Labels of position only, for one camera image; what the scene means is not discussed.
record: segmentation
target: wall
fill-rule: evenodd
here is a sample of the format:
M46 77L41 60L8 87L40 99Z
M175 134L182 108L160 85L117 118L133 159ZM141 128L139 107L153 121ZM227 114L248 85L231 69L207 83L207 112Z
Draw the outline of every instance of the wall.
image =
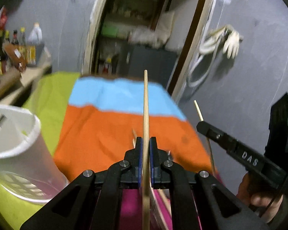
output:
M195 128L196 99L207 122L263 154L271 105L288 92L288 8L282 0L217 0L210 29L225 24L244 36L236 59L219 53L202 86L193 95L185 91L180 108ZM204 59L193 78L209 63ZM211 145L224 184L236 194L245 168Z
M169 11L175 11L174 26L166 49L181 52L198 0L172 0Z
M8 0L6 28L26 27L30 33L39 22L51 55L53 71L81 71L84 44L95 0Z

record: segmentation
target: white plastic jug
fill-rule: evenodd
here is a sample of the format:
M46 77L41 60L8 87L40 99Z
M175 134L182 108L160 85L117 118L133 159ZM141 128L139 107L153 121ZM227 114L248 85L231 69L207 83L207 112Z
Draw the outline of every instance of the white plastic jug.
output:
M68 185L29 110L0 105L0 183L13 195L46 204Z

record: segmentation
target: white lettering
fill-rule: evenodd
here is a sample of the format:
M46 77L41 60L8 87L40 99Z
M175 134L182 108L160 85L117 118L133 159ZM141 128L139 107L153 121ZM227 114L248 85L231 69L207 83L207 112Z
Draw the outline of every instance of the white lettering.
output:
M258 159L255 159L254 162L253 162L253 166L256 166L258 163Z
M243 155L242 155L242 158L243 158L243 159L246 159L246 157L247 157L247 153L244 152Z

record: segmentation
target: lime green fabric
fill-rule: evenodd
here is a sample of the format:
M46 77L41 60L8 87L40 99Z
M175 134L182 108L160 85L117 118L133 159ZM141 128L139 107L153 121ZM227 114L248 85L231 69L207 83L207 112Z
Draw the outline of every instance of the lime green fabric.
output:
M79 73L57 72L43 77L24 108L41 121L43 138L51 155L59 141L65 111ZM14 230L35 214L42 206L21 200L0 184L0 212Z

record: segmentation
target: metal screw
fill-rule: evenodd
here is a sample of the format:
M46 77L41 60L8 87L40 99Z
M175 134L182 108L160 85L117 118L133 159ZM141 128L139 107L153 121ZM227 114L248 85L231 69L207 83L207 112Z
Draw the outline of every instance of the metal screw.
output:
M90 177L92 174L93 174L92 170L86 170L86 171L83 172L83 175L86 176L86 177Z
M164 163L164 166L166 166L166 167L171 167L171 166L173 166L173 162L172 161L165 161Z
M122 166L122 167L127 167L129 165L129 162L126 161L126 160L122 160L119 162L119 165Z
M200 176L203 178L207 178L209 176L209 173L207 171L201 171Z

